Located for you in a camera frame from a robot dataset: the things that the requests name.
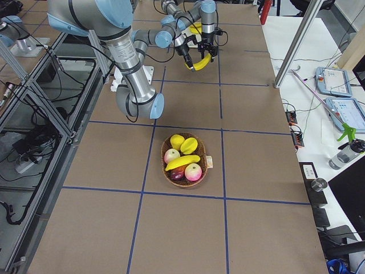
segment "yellow object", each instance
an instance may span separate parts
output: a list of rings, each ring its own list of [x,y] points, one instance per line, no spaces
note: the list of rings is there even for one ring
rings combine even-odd
[[[198,141],[194,137],[190,137],[182,143],[180,151],[185,155],[191,154],[196,150],[197,147]]]
[[[200,157],[198,155],[186,155],[176,159],[173,159],[169,162],[165,168],[166,171],[173,170],[174,168],[184,166],[186,164],[197,163],[200,161]]]
[[[189,27],[189,30],[192,34],[201,34],[201,23],[195,23]]]
[[[174,134],[170,138],[170,144],[175,150],[180,150],[180,146],[185,141],[185,138],[179,134]]]
[[[191,71],[198,71],[198,70],[202,70],[204,67],[206,67],[207,64],[209,64],[210,62],[210,53],[208,53],[202,60],[200,60],[199,62],[193,64],[194,70],[190,69],[190,67],[188,67],[187,64],[186,67],[188,68],[188,70]]]

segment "fruit basket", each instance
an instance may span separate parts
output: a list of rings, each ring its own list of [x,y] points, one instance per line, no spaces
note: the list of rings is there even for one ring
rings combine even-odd
[[[161,166],[162,166],[162,170],[163,173],[165,175],[165,178],[167,179],[167,181],[169,181],[170,183],[178,186],[178,187],[192,187],[195,186],[197,184],[199,184],[205,177],[207,171],[208,171],[208,164],[206,162],[206,153],[205,153],[205,147],[204,147],[204,143],[195,135],[190,134],[190,133],[178,133],[179,135],[183,136],[185,139],[188,139],[190,137],[195,138],[198,141],[198,147],[196,148],[196,150],[191,153],[191,155],[198,155],[200,157],[200,161],[197,163],[202,170],[202,175],[199,178],[199,180],[197,181],[190,181],[187,178],[183,177],[180,180],[172,180],[170,178],[170,173],[171,171],[165,171],[165,167],[166,167],[166,163],[164,161],[164,155],[166,153],[167,150],[169,150],[170,148],[172,148],[172,145],[170,143],[170,137],[166,138],[166,140],[164,141],[162,148],[161,148]]]

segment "office chair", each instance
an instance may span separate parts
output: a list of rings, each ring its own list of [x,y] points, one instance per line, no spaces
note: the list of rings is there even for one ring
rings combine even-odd
[[[321,6],[320,10],[329,10],[329,9],[331,9],[331,7],[335,3],[335,1],[336,0],[325,0],[322,3],[322,6]],[[297,16],[303,17],[304,13],[306,12],[306,10],[309,6],[310,0],[290,0],[290,2],[294,5],[294,7],[297,10],[300,10],[300,13],[298,13]]]

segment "pink apple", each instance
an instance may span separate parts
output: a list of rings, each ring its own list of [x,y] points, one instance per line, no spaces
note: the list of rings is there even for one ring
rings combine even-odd
[[[164,156],[164,161],[166,164],[171,162],[173,159],[179,158],[180,153],[177,150],[174,150],[173,148],[170,148],[168,151],[166,151]]]
[[[190,164],[185,169],[185,177],[192,182],[198,181],[201,174],[202,170],[198,164]]]

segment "clear bottle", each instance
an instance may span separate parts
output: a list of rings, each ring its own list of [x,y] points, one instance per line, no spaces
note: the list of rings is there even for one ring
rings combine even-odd
[[[360,153],[365,152],[365,141],[355,139],[344,146],[340,146],[339,149],[341,151],[328,161],[330,167],[334,170],[339,170],[359,156]]]

